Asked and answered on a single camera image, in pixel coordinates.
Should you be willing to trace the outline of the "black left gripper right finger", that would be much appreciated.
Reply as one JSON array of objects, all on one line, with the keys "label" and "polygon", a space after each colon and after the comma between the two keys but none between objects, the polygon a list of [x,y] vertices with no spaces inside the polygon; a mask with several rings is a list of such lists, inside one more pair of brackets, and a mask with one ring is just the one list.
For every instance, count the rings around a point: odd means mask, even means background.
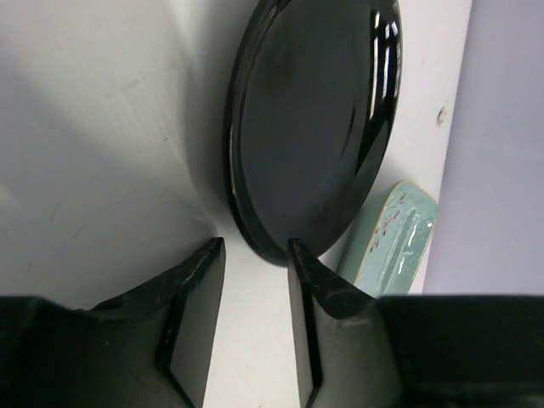
[{"label": "black left gripper right finger", "polygon": [[288,287],[302,407],[398,407],[403,386],[376,300],[288,242]]}]

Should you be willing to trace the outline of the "pale green rectangular dish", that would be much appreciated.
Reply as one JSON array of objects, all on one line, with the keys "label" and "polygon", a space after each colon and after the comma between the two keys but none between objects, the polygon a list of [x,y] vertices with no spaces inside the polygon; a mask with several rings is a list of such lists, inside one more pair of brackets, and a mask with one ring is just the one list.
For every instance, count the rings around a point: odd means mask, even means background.
[{"label": "pale green rectangular dish", "polygon": [[338,274],[374,298],[408,293],[437,210],[436,200],[425,190],[409,181],[398,182],[360,209]]}]

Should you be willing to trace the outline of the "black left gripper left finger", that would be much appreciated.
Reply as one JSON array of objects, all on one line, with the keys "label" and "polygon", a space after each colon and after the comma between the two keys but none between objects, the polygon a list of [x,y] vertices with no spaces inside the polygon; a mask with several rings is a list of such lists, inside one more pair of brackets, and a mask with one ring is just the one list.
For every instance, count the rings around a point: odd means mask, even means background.
[{"label": "black left gripper left finger", "polygon": [[224,240],[82,310],[78,407],[201,407],[224,287]]}]

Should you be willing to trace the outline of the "black round plate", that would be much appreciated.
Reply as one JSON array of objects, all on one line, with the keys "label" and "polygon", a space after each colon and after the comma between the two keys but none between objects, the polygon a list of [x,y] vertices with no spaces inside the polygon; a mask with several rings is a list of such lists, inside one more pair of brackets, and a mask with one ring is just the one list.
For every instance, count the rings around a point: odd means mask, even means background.
[{"label": "black round plate", "polygon": [[229,208],[249,247],[284,265],[287,243],[328,251],[383,163],[402,70],[396,1],[261,1],[224,109]]}]

